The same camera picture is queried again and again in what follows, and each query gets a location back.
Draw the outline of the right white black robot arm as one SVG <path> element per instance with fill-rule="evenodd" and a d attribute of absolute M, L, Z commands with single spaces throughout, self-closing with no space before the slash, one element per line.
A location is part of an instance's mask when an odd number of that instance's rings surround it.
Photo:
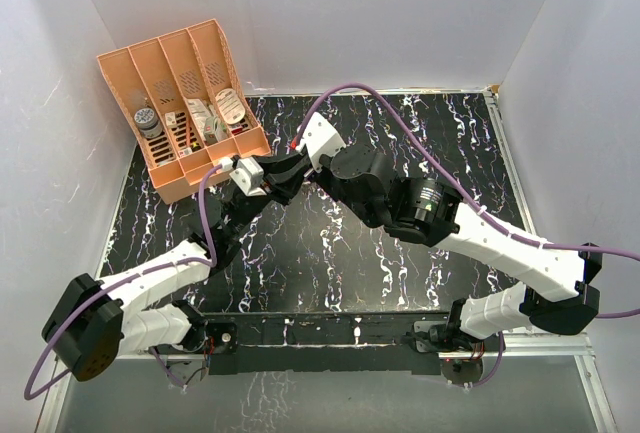
<path fill-rule="evenodd" d="M 536 326 L 560 335 L 580 333 L 599 313 L 590 273 L 601 263 L 575 251 L 554 252 L 516 241 L 432 178 L 400 177 L 392 162 L 366 145 L 328 146 L 310 155 L 315 182 L 365 225 L 403 242 L 457 253 L 516 279 L 479 299 L 456 301 L 435 342 L 466 350 L 503 330 Z"/>

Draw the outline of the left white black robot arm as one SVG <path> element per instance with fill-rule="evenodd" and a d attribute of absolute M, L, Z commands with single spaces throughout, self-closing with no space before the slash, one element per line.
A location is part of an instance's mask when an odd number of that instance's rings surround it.
<path fill-rule="evenodd" d="M 199 227 L 168 252 L 119 274 L 87 274 L 65 289 L 42 330 L 45 355 L 55 354 L 78 381 L 100 375 L 120 355 L 160 345 L 200 349 L 207 329 L 185 306 L 156 302 L 222 272 L 241 248 L 245 229 L 272 203 L 288 205 L 318 167 L 306 150 L 282 158 L 224 157 L 206 177 L 229 176 L 229 199 L 212 211 L 198 191 Z"/>

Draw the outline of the white paper packets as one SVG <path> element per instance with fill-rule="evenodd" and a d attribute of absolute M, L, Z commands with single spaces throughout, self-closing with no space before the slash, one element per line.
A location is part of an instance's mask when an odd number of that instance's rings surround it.
<path fill-rule="evenodd" d="M 200 138 L 206 145 L 215 144 L 228 138 L 226 124 L 215 108 L 201 99 L 185 100 L 191 119 Z"/>

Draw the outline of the white oval packet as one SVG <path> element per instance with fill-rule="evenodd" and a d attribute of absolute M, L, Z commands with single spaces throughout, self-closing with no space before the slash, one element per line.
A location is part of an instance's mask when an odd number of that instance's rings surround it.
<path fill-rule="evenodd" d="M 235 125 L 244 120 L 246 108 L 237 92 L 233 88 L 225 88 L 219 91 L 215 100 L 224 121 L 229 125 Z"/>

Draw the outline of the peach plastic desk organizer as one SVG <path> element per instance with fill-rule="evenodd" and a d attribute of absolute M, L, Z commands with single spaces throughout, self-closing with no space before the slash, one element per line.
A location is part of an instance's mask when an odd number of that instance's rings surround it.
<path fill-rule="evenodd" d="M 98 56 L 101 73 L 136 137 L 151 183 L 166 204 L 198 190 L 204 175 L 223 157 L 266 156 L 271 147 L 252 111 L 242 126 L 228 125 L 228 138 L 206 145 L 185 100 L 201 99 L 218 109 L 215 96 L 233 88 L 244 95 L 227 38 L 215 19 Z M 163 133 L 145 139 L 134 124 L 141 108 L 155 110 Z M 179 126 L 164 119 L 175 112 Z"/>

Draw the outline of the small white card box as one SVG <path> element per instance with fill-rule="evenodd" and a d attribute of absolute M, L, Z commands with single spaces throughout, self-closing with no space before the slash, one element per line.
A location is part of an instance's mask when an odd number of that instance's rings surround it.
<path fill-rule="evenodd" d="M 164 115 L 165 123 L 170 129 L 176 129 L 179 126 L 177 114 L 168 112 Z"/>

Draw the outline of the grey round tin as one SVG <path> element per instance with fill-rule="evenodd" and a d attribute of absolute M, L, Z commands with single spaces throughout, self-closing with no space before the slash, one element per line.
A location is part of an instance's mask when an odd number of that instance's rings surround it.
<path fill-rule="evenodd" d="M 137 110 L 133 116 L 134 124 L 139 133 L 148 140 L 158 138 L 163 133 L 163 127 L 154 109 L 144 107 Z"/>

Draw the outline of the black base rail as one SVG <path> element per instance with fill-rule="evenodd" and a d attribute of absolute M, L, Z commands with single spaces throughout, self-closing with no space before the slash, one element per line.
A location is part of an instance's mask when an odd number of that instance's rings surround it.
<path fill-rule="evenodd" d="M 211 375 L 257 372 L 410 372 L 436 375 L 436 353 L 418 346 L 420 326 L 442 312 L 209 314 L 204 355 Z"/>

